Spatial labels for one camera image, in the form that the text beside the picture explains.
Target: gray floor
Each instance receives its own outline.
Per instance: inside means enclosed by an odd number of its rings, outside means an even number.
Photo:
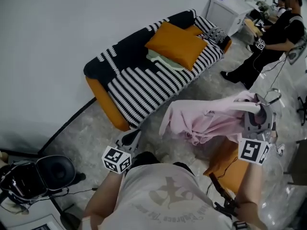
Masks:
[[[224,59],[213,65],[171,101],[180,99],[215,100],[244,90],[240,83],[232,84],[219,75],[221,70],[229,71],[237,68],[244,59],[250,56],[250,53],[245,49],[245,44],[237,37],[233,38],[233,44]],[[251,92],[265,96],[266,90],[270,88],[281,65],[279,64],[276,69],[265,73],[262,77],[258,77]],[[305,139],[307,136],[307,125],[305,128],[300,125],[300,117],[295,111],[298,108],[297,94],[287,76],[286,69],[281,71],[274,87],[279,88],[283,93],[282,103],[274,104],[274,109],[277,112],[279,134],[277,144],[284,143],[285,152],[280,157],[272,149],[267,156],[263,165],[264,184],[259,210],[260,218],[269,229],[277,230],[283,229],[291,221],[307,192],[306,187],[287,185],[291,178],[283,175],[283,171],[286,170],[295,151],[295,141]],[[153,151],[158,158],[163,158],[164,162],[181,161],[186,163],[195,173],[201,189],[205,192],[211,181],[202,173],[208,166],[214,147],[223,138],[216,137],[206,144],[195,147],[183,140],[172,139],[169,134],[164,135],[163,138],[159,137],[158,129],[169,103],[163,105],[142,125],[143,135],[140,150]],[[86,181],[72,186],[71,192],[96,187],[103,181],[108,171],[103,167],[101,156],[107,145],[114,144],[118,134],[119,131],[111,125],[99,104],[95,102],[50,144],[46,150],[48,154],[65,154],[72,159],[76,169],[84,172],[87,176]],[[68,195],[58,198],[57,201],[62,208],[75,203],[76,206],[71,211],[80,216],[92,194],[93,192],[85,192]],[[211,188],[209,197],[222,202],[214,188]]]

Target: black baseboard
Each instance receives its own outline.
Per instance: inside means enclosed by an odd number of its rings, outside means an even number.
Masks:
[[[76,112],[48,141],[47,143],[42,147],[41,150],[39,150],[38,154],[42,154],[44,150],[47,148],[47,146],[50,145],[50,143],[73,121],[75,120],[85,109],[87,109],[91,104],[93,104],[96,101],[96,97],[91,99],[87,104],[85,104],[78,112]]]

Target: pink cloth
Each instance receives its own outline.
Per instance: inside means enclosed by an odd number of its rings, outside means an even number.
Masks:
[[[227,136],[238,143],[243,131],[240,118],[244,111],[231,110],[231,104],[253,101],[254,98],[254,93],[243,91],[216,101],[172,102],[162,120],[159,134],[163,135],[166,127],[170,127],[172,133],[186,136],[194,145],[203,144],[214,136]]]

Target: sofa armrest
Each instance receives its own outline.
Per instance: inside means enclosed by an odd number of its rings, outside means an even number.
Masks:
[[[195,25],[226,53],[232,43],[226,32],[201,16],[196,17]]]
[[[111,123],[122,131],[127,131],[130,129],[127,120],[120,113],[115,103],[112,101],[111,97],[108,95],[104,87],[96,79],[90,79],[85,77],[88,85],[90,86],[92,92],[94,93],[96,99],[98,100],[100,106],[104,110],[105,114],[111,121]]]

